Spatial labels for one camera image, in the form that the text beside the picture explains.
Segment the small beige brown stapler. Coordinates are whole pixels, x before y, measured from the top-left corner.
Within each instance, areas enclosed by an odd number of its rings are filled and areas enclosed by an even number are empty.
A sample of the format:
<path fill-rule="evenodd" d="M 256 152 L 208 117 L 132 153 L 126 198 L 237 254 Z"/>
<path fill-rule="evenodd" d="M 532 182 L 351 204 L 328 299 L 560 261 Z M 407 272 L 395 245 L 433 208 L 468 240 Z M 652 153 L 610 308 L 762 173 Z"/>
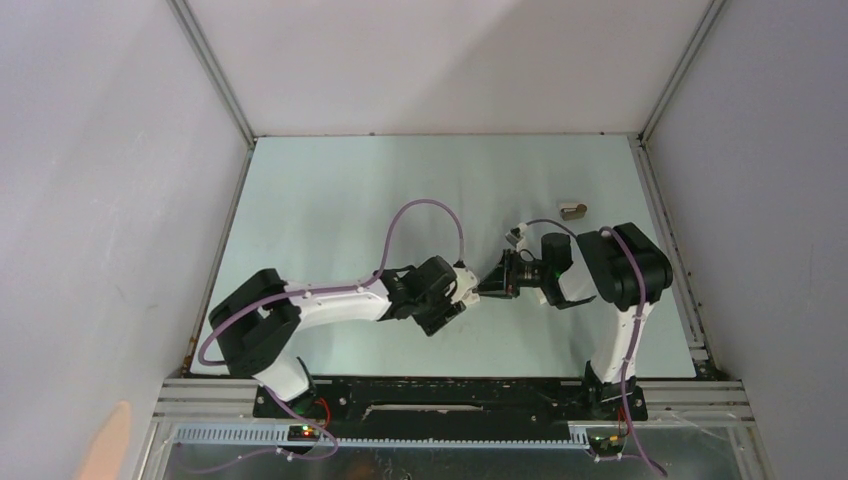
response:
<path fill-rule="evenodd" d="M 581 202 L 565 202 L 558 205 L 558 211 L 563 221 L 574 221 L 586 216 L 588 206 Z"/>

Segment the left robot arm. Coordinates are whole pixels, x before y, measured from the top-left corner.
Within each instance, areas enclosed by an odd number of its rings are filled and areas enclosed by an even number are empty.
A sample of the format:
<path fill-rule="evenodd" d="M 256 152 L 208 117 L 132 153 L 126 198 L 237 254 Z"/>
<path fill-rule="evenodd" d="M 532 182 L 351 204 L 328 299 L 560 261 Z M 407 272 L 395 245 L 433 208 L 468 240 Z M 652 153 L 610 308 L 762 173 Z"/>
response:
<path fill-rule="evenodd" d="M 348 321 L 381 322 L 411 318 L 434 335 L 477 302 L 479 278 L 463 262 L 433 256 L 419 266 L 378 270 L 352 285 L 291 284 L 273 268 L 251 276 L 209 314 L 212 328 L 198 361 L 206 366 L 218 346 L 230 375 L 254 378 L 292 416 L 304 416 L 316 403 L 312 376 L 304 361 L 288 353 L 300 331 Z"/>

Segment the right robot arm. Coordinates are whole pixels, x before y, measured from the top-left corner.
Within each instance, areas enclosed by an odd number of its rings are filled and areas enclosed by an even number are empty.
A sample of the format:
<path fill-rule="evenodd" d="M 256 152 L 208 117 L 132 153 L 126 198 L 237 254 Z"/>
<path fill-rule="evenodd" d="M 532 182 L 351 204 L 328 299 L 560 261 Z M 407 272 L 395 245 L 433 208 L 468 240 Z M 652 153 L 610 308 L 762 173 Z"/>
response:
<path fill-rule="evenodd" d="M 525 248 L 528 226 L 521 223 L 506 238 L 509 248 L 478 283 L 482 297 L 513 299 L 526 290 L 542 304 L 565 310 L 601 299 L 612 322 L 586 364 L 581 381 L 585 411 L 606 418 L 636 389 L 635 359 L 647 317 L 673 282 L 663 251 L 635 224 L 574 234 L 564 225 L 542 235 L 540 253 Z"/>

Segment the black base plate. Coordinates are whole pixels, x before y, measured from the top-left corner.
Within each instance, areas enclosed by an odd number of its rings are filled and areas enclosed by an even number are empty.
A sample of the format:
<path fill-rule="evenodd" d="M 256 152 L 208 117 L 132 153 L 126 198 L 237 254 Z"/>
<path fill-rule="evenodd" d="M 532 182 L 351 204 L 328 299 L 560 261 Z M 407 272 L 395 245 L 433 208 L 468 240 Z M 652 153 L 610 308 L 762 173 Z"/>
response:
<path fill-rule="evenodd" d="M 339 435 L 445 439 L 562 439 L 580 422 L 648 418 L 640 387 L 621 401 L 588 401 L 571 378 L 445 378 L 319 376 L 314 393 L 294 403 L 310 420 Z"/>

